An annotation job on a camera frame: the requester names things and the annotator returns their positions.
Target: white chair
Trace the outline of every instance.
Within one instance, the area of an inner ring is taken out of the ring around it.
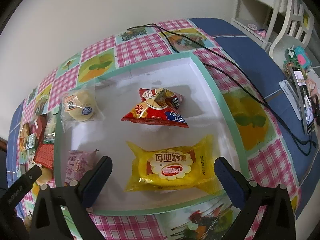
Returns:
[[[307,27],[303,22],[303,15],[307,13]],[[285,50],[292,46],[305,48],[310,40],[314,16],[301,0],[288,0],[284,23],[279,35],[272,42],[269,55],[273,61],[283,70]]]

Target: checkered tablecloth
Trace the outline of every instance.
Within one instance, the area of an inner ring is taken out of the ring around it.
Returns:
[[[182,32],[184,29],[194,29],[195,32],[197,31],[205,37],[206,42],[210,44],[212,50],[228,57],[214,38],[197,28],[197,26],[189,20],[182,19],[160,22],[157,24],[168,30],[179,29]],[[108,50],[113,50],[115,68],[175,53],[170,48],[166,39],[159,34],[157,29],[149,30],[147,34],[140,34],[129,40],[124,40],[123,35],[120,34],[97,42],[84,49],[81,52],[81,55],[79,54],[79,58],[75,61],[75,65],[71,66],[70,69],[63,71],[61,65],[58,69],[52,71],[39,84],[36,88],[36,95],[39,95],[44,89],[48,88],[49,85],[51,86],[48,106],[44,109],[44,112],[56,110],[60,102],[60,94],[76,87],[80,83],[78,81],[78,77],[80,75],[82,64]],[[208,52],[205,49],[193,49],[191,51],[198,56],[201,61],[219,67],[230,74],[241,85],[250,87],[250,89],[254,91],[254,88],[251,87],[244,75],[228,61]],[[209,67],[207,67],[207,69],[222,94],[238,88],[237,85],[224,74]],[[21,124],[29,122],[32,119],[36,100],[37,97],[31,100],[28,104],[28,98],[24,101]],[[265,109],[265,111],[274,128],[275,137],[248,157],[250,176],[262,186],[275,187],[279,183],[285,184],[288,188],[290,198],[297,197],[299,203],[300,189],[289,157],[290,153],[287,151],[276,119],[267,109]],[[54,180],[50,181],[49,185],[51,187],[55,187]],[[24,211],[28,212],[32,209],[33,203],[34,200],[32,194],[29,192],[22,201]],[[262,215],[263,209],[260,209],[247,239],[252,239],[258,228]],[[91,218],[107,239],[161,240],[166,238],[166,236],[162,235],[159,224],[153,215],[133,217],[104,217],[91,215]]]

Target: power cord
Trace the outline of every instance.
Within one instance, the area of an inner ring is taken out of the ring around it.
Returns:
[[[261,105],[263,105],[264,107],[266,107],[267,109],[269,109],[273,115],[276,117],[276,119],[278,120],[278,122],[284,127],[284,129],[291,135],[295,145],[297,146],[297,148],[299,149],[299,151],[305,155],[305,156],[308,156],[311,152],[311,145],[313,145],[314,147],[316,147],[316,142],[314,142],[313,140],[311,140],[311,135],[309,135],[309,140],[307,141],[302,141],[300,140],[299,138],[297,138],[292,132],[291,130],[289,129],[289,127],[287,126],[287,124],[283,121],[283,119],[270,107],[270,105],[267,103],[267,101],[265,100],[265,98],[262,96],[261,92],[257,89],[257,87],[254,85],[254,83],[250,80],[250,78],[247,76],[247,74],[237,65],[235,64],[233,61],[231,61],[230,59],[224,57],[223,55],[220,55],[218,53],[216,53],[215,51],[207,48],[206,46],[200,44],[199,42],[197,41],[194,41],[193,39],[189,38],[188,36],[185,36],[183,34],[179,34],[179,33],[175,33],[175,32],[171,32],[169,30],[166,30],[165,28],[162,28],[160,26],[158,26],[157,24],[154,24],[154,23],[151,23],[151,24],[146,24],[146,25],[141,25],[141,26],[135,26],[135,27],[131,27],[127,30],[131,30],[131,29],[135,29],[135,28],[144,28],[144,27],[153,27],[153,28],[158,28],[159,31],[162,33],[162,35],[166,38],[166,40],[168,41],[170,47],[177,53],[180,53],[173,45],[172,43],[170,42],[169,38],[167,37],[167,35],[164,34],[164,31],[167,32],[167,33],[171,33],[171,34],[174,34],[174,35],[177,35],[177,36],[181,36],[183,38],[186,38],[188,40],[190,40],[191,42],[197,44],[198,46],[206,49],[207,51],[210,51],[211,53],[223,58],[224,60],[230,62],[232,65],[234,65],[246,78],[247,80],[250,82],[250,84],[254,87],[254,89],[257,91],[257,93],[259,94],[259,96],[262,98],[263,101],[260,101],[259,99],[257,99],[254,95],[252,95],[249,91],[247,91],[241,84],[239,84],[233,77],[231,77],[229,74],[227,74],[226,72],[224,72],[222,69],[218,68],[218,67],[215,67],[213,65],[210,65],[210,64],[207,64],[207,63],[204,63],[202,62],[202,64],[204,64],[205,66],[208,66],[208,67],[211,67],[213,69],[216,69],[217,71],[223,73],[224,75],[226,75],[230,80],[232,80],[237,86],[239,86],[244,92],[246,92],[252,99],[254,99],[255,101],[257,101],[258,103],[260,103]],[[301,148],[300,146],[298,145],[301,144],[301,145],[306,145],[308,143],[310,143],[310,147],[309,147],[309,151],[307,153],[305,153]]]

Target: orange packaged snack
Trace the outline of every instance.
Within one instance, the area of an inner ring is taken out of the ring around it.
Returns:
[[[167,89],[139,90],[142,102],[135,105],[121,121],[154,125],[173,125],[189,128],[177,109],[183,96]]]
[[[197,187],[209,194],[220,188],[214,179],[212,135],[193,146],[146,151],[132,142],[136,156],[126,191],[174,190]]]

